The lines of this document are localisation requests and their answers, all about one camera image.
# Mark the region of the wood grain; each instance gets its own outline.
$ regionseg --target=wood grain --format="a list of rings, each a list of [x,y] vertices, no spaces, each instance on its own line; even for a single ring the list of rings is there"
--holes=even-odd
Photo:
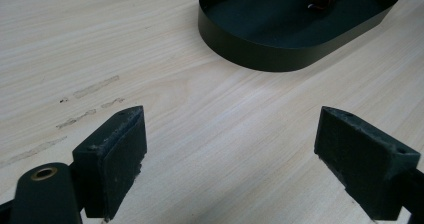
[[[263,73],[204,44],[198,0],[0,0],[0,202],[143,105],[148,153],[112,223],[373,223],[313,154],[319,112],[423,152],[423,10],[400,0],[315,64]]]

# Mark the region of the black mechanical part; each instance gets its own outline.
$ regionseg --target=black mechanical part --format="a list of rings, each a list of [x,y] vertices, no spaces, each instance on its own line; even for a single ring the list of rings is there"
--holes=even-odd
[[[73,151],[74,162],[50,163],[25,173],[15,199],[0,205],[1,224],[82,223],[112,219],[140,173],[147,153],[143,107],[120,111]]]
[[[416,169],[420,153],[330,107],[321,110],[315,153],[371,219],[396,220],[405,206],[410,223],[424,223],[424,175]]]

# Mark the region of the black oval tray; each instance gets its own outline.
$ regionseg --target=black oval tray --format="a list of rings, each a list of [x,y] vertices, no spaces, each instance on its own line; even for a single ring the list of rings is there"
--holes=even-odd
[[[199,32],[225,59],[260,71],[294,71],[377,26],[398,0],[199,0]]]

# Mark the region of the wooden table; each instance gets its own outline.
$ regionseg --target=wooden table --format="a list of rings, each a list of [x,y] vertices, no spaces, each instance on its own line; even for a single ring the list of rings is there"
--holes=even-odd
[[[319,113],[423,152],[423,10],[400,0],[315,64],[263,73],[206,46],[198,0],[0,0],[0,203],[143,105],[148,153],[112,223],[373,223],[313,153]]]

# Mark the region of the light wood surface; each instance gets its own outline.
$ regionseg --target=light wood surface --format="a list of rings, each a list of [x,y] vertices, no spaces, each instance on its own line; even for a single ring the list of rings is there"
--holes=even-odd
[[[352,112],[423,152],[423,10],[400,0],[315,64],[263,73],[206,46],[198,0],[0,0],[0,203],[143,105],[148,153],[111,223],[373,223],[313,153],[319,113]]]

